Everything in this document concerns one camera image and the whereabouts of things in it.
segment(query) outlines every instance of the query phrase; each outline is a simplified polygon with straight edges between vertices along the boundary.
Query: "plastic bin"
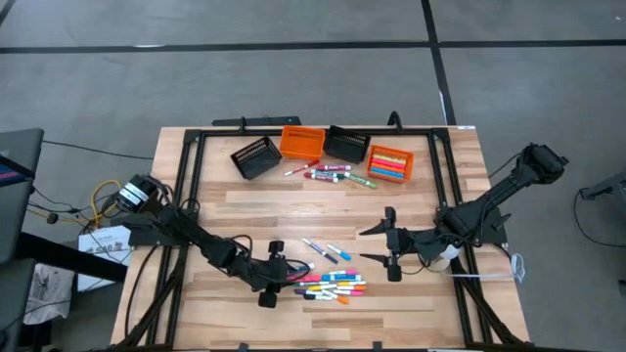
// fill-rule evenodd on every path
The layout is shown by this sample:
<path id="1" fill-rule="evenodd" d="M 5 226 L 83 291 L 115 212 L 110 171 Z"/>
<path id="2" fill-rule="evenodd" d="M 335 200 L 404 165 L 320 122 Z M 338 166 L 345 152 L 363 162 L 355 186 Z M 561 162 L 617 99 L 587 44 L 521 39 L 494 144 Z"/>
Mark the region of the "plastic bin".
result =
<path id="1" fill-rule="evenodd" d="M 287 157 L 318 160 L 322 156 L 326 131 L 318 128 L 285 126 L 281 153 Z"/>
<path id="2" fill-rule="evenodd" d="M 242 177 L 247 180 L 251 180 L 278 165 L 281 158 L 283 157 L 269 137 L 263 137 L 231 154 L 235 166 L 237 166 Z"/>
<path id="3" fill-rule="evenodd" d="M 386 163 L 384 170 L 393 174 L 402 173 L 402 177 L 393 177 L 383 175 L 372 171 L 374 155 L 383 155 L 391 158 L 398 158 L 405 160 L 404 166 L 397 165 L 395 162 Z M 380 178 L 387 181 L 405 183 L 411 180 L 411 173 L 413 172 L 413 153 L 395 150 L 383 146 L 372 145 L 370 148 L 370 157 L 368 158 L 368 175 L 371 177 Z"/>
<path id="4" fill-rule="evenodd" d="M 331 126 L 324 143 L 324 152 L 330 156 L 359 163 L 365 160 L 371 137 L 338 126 Z"/>

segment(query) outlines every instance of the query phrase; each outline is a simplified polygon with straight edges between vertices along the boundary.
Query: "white cable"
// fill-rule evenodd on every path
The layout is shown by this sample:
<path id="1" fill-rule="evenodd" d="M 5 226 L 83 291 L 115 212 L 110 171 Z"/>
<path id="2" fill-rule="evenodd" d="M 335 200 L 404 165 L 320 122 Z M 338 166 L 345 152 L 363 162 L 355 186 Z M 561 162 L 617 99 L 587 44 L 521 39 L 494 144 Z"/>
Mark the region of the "white cable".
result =
<path id="1" fill-rule="evenodd" d="M 512 274 L 448 274 L 440 272 L 441 274 L 450 278 L 480 278 L 480 279 L 505 279 L 514 278 L 518 283 L 522 283 L 524 276 L 526 276 L 526 268 L 524 267 L 524 258 L 521 254 L 513 254 L 511 256 L 511 270 Z"/>

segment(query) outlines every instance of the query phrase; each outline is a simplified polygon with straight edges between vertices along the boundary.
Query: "black basket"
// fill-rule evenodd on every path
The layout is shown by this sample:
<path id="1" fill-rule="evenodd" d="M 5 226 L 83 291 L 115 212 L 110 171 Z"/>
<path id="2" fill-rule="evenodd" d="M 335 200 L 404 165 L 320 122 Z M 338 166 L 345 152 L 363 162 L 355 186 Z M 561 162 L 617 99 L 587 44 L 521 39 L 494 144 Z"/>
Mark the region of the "black basket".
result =
<path id="1" fill-rule="evenodd" d="M 251 145 L 231 154 L 231 159 L 242 176 L 251 180 L 278 165 L 283 156 L 269 137 L 263 137 Z"/>
<path id="2" fill-rule="evenodd" d="M 324 152 L 330 156 L 359 163 L 365 159 L 370 139 L 370 136 L 331 126 L 324 143 Z"/>

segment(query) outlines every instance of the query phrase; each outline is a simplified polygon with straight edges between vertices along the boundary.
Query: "wooden table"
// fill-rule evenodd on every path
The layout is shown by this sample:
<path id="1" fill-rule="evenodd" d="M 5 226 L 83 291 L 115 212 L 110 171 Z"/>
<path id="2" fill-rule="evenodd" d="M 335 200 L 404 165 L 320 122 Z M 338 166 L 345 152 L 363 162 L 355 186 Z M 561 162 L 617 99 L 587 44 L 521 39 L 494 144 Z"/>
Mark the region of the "wooden table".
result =
<path id="1" fill-rule="evenodd" d="M 184 128 L 163 128 L 156 148 L 153 176 L 174 186 L 183 144 Z M 480 196 L 490 187 L 478 136 L 473 129 L 450 127 L 460 184 L 465 200 Z M 376 180 L 372 190 L 344 180 L 339 184 L 303 178 L 302 173 L 284 178 L 283 173 L 302 165 L 287 159 L 253 181 L 242 179 L 230 154 L 258 137 L 210 137 L 202 164 L 199 201 L 200 224 L 212 234 L 229 237 L 248 234 L 254 238 L 254 256 L 267 258 L 271 240 L 285 241 L 285 255 L 314 262 L 316 273 L 356 268 L 368 282 L 365 296 L 351 297 L 349 305 L 336 301 L 307 301 L 287 288 L 279 295 L 276 309 L 257 306 L 258 294 L 243 282 L 213 269 L 196 247 L 190 249 L 175 348 L 236 348 L 246 342 L 251 348 L 369 348 L 382 341 L 386 348 L 460 347 L 463 336 L 452 280 L 423 270 L 390 283 L 381 264 L 358 253 L 387 254 L 384 235 L 360 237 L 358 233 L 378 224 L 386 205 L 394 206 L 399 227 L 432 227 L 438 205 L 425 137 L 373 137 L 380 144 L 415 154 L 413 179 L 400 185 Z M 280 137 L 272 137 L 280 145 Z M 193 155 L 190 152 L 185 189 L 189 188 Z M 449 189 L 445 157 L 439 151 L 446 188 Z M 323 156 L 326 163 L 344 163 Z M 365 162 L 355 173 L 366 175 Z M 453 199 L 450 190 L 448 199 Z M 306 246 L 307 237 L 325 246 L 327 242 L 352 254 L 352 261 L 332 265 Z M 126 306 L 133 283 L 148 248 L 133 255 L 121 296 L 112 343 L 123 338 Z M 174 252 L 170 268 L 177 254 Z M 480 273 L 509 273 L 504 254 L 491 245 L 476 250 Z M 140 279 L 130 314 L 134 326 L 152 302 L 160 261 L 158 249 Z M 420 268 L 415 255 L 401 259 L 405 272 Z M 527 331 L 513 280 L 482 283 L 485 298 L 510 330 L 522 339 Z M 468 298 L 475 339 L 479 339 L 475 308 Z M 164 341 L 169 303 L 161 313 L 157 342 Z"/>

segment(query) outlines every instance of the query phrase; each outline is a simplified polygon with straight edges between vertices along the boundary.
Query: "floor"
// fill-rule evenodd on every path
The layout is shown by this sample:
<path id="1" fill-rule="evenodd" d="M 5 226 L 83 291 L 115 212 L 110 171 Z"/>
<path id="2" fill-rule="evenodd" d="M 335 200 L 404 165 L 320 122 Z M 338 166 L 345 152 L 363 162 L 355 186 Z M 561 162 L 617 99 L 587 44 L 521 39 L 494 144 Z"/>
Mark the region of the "floor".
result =
<path id="1" fill-rule="evenodd" d="M 431 0 L 441 42 L 626 38 L 619 0 Z M 151 155 L 162 126 L 215 118 L 299 115 L 305 124 L 475 125 L 489 170 L 529 142 L 570 159 L 565 175 L 502 208 L 528 274 L 518 287 L 532 340 L 602 351 L 626 344 L 624 249 L 598 246 L 575 227 L 576 191 L 623 171 L 626 46 L 443 48 L 444 111 L 428 48 L 191 51 L 184 45 L 306 41 L 427 41 L 413 0 L 0 0 L 0 49 L 182 45 L 178 52 L 27 54 L 0 50 L 0 130 L 42 127 L 51 141 Z M 104 180 L 150 163 L 44 146 L 36 186 L 86 205 Z M 623 206 L 582 202 L 596 239 L 626 242 Z M 27 230 L 75 242 L 73 224 L 28 216 Z M 79 295 L 55 323 L 66 351 L 105 346 L 121 286 Z"/>

